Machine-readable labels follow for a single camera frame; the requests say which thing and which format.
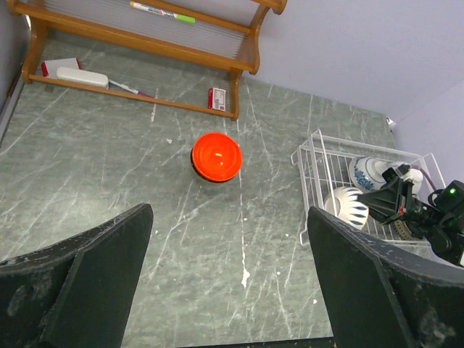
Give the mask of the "blue patterned white bowl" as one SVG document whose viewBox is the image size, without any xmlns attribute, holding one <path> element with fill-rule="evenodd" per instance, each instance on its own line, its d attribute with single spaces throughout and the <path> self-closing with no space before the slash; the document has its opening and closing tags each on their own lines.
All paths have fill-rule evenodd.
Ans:
<svg viewBox="0 0 464 348">
<path fill-rule="evenodd" d="M 379 190 L 386 183 L 382 174 L 387 165 L 388 162 L 374 157 L 356 157 L 349 164 L 349 178 L 359 190 Z"/>
</svg>

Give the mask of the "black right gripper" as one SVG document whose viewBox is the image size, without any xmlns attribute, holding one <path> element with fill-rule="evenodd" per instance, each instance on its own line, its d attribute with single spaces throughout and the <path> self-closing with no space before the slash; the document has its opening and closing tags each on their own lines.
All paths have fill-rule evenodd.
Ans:
<svg viewBox="0 0 464 348">
<path fill-rule="evenodd" d="M 446 215 L 435 202 L 442 190 L 436 187 L 430 175 L 422 167 L 411 166 L 422 172 L 423 182 L 427 182 L 432 188 L 432 191 L 428 193 L 427 202 L 422 202 L 419 194 L 413 196 L 413 183 L 411 181 L 401 179 L 387 183 L 380 190 L 361 194 L 357 200 L 369 208 L 369 215 L 380 224 L 388 225 L 396 220 L 403 220 L 414 237 L 424 239 L 426 237 L 425 228 L 429 225 L 439 225 Z"/>
</svg>

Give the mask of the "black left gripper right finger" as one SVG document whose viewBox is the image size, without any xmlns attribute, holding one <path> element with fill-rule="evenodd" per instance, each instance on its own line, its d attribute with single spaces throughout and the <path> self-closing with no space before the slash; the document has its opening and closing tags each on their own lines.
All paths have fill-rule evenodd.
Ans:
<svg viewBox="0 0 464 348">
<path fill-rule="evenodd" d="M 463 269 L 363 233 L 317 207 L 307 231 L 338 347 L 462 347 Z"/>
</svg>

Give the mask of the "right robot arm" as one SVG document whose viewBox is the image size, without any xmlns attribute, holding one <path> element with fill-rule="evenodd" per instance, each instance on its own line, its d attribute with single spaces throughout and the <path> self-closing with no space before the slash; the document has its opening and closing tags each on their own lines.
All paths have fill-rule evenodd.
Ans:
<svg viewBox="0 0 464 348">
<path fill-rule="evenodd" d="M 402 221 L 416 239 L 426 239 L 437 257 L 463 266 L 463 182 L 452 181 L 446 188 L 429 194 L 422 202 L 413 196 L 411 166 L 401 164 L 382 173 L 386 183 L 377 191 L 358 196 L 369 215 L 383 225 Z"/>
</svg>

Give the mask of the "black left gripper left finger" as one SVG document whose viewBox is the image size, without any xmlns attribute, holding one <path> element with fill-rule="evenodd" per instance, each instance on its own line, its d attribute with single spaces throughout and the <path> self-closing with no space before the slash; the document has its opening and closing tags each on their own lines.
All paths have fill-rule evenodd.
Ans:
<svg viewBox="0 0 464 348">
<path fill-rule="evenodd" d="M 120 347 L 152 225 L 139 204 L 1 262 L 1 346 Z"/>
</svg>

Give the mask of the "blue striped white bowl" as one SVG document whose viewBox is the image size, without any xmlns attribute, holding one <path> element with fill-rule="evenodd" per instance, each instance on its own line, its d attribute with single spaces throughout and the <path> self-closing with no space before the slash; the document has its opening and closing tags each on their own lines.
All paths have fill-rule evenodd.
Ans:
<svg viewBox="0 0 464 348">
<path fill-rule="evenodd" d="M 358 188 L 342 186 L 335 188 L 325 198 L 323 209 L 338 219 L 362 230 L 369 217 L 369 208 L 358 201 L 362 192 Z"/>
</svg>

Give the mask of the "brown bowl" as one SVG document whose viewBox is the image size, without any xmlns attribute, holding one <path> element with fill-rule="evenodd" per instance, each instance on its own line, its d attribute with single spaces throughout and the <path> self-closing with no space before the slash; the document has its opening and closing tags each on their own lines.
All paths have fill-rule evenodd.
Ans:
<svg viewBox="0 0 464 348">
<path fill-rule="evenodd" d="M 421 238 L 414 237 L 412 231 L 408 228 L 407 224 L 403 220 L 395 220 L 391 224 L 392 228 L 396 231 L 396 234 L 403 241 L 420 241 Z"/>
</svg>

